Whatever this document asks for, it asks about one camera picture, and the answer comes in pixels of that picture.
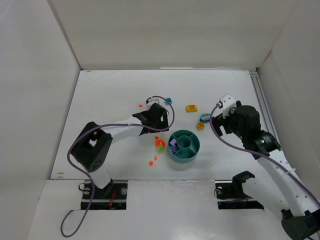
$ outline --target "white wall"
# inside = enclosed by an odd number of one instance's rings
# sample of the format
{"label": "white wall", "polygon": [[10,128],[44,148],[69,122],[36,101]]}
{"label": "white wall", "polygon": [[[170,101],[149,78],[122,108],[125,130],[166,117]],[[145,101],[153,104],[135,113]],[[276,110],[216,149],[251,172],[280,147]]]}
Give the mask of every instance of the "white wall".
{"label": "white wall", "polygon": [[320,198],[320,1],[300,0],[258,71],[285,156]]}
{"label": "white wall", "polygon": [[47,1],[0,1],[2,240],[28,237],[79,71]]}
{"label": "white wall", "polygon": [[260,67],[298,0],[49,0],[82,68]]}

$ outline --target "yellow cube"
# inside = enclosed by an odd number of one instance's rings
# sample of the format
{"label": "yellow cube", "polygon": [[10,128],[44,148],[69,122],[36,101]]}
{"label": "yellow cube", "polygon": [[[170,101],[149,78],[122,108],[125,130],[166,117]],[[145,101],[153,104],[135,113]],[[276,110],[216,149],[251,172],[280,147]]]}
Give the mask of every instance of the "yellow cube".
{"label": "yellow cube", "polygon": [[198,123],[196,124],[196,127],[198,128],[198,130],[203,130],[203,129],[205,129],[205,125],[204,125],[203,122],[198,122]]}
{"label": "yellow cube", "polygon": [[198,111],[197,105],[188,105],[185,107],[185,111],[187,113],[197,112]]}

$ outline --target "purple block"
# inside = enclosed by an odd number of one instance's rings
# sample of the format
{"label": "purple block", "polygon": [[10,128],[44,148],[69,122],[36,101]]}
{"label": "purple block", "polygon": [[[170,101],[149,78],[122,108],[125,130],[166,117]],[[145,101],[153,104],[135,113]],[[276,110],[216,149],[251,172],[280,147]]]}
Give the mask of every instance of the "purple block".
{"label": "purple block", "polygon": [[177,147],[176,146],[169,146],[170,151],[175,154],[177,152]]}
{"label": "purple block", "polygon": [[172,146],[176,145],[176,144],[177,144],[177,140],[176,140],[175,138],[172,139],[171,142],[170,142],[170,144],[171,144]]}

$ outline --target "circular center compartment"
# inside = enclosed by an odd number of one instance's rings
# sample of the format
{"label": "circular center compartment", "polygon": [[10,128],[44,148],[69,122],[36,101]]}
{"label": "circular center compartment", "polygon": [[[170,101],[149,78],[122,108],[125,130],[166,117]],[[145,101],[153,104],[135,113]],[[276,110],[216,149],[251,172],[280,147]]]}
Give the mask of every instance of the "circular center compartment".
{"label": "circular center compartment", "polygon": [[191,145],[191,139],[188,136],[181,136],[178,138],[178,146],[180,148],[186,149]]}

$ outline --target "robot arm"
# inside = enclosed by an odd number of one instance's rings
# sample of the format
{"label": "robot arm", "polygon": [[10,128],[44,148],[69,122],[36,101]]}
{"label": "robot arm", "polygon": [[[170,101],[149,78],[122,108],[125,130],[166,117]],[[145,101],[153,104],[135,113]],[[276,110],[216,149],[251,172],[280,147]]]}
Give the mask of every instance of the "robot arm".
{"label": "robot arm", "polygon": [[[240,101],[235,101],[229,94],[220,98],[219,103],[222,113],[212,118],[212,125],[220,137],[223,135],[220,127],[223,126],[226,134],[235,134],[241,139],[246,150],[265,156],[269,156],[273,150],[281,150],[275,137],[271,133],[261,130],[260,115],[253,106],[242,105]],[[242,172],[234,176],[227,191],[220,191],[218,198],[227,199],[248,194],[257,200],[263,199],[264,205],[269,207],[278,218],[282,214],[283,229],[295,240],[305,239],[320,231],[319,206],[290,176],[293,175],[300,180],[288,162],[277,161],[278,164],[275,165],[274,162],[264,157],[252,155],[272,177],[285,201],[281,200],[282,196],[275,197],[271,192],[266,191],[268,188],[263,188],[262,191],[261,187],[253,186],[255,176],[250,172]],[[283,165],[287,172],[284,172],[278,165]],[[289,209],[281,209],[285,206],[288,206]]]}
{"label": "robot arm", "polygon": [[[121,124],[122,126],[110,127],[106,130],[98,129],[88,134],[74,146],[71,152],[76,161],[90,174],[98,190],[104,195],[109,193],[113,184],[112,179],[107,174],[105,164],[111,144],[128,137],[158,132],[143,126],[159,130],[167,128],[167,110],[160,104],[154,103],[149,110],[135,113],[123,121],[116,122],[114,125],[117,124]],[[78,138],[97,126],[95,122],[89,122],[81,131]]]}

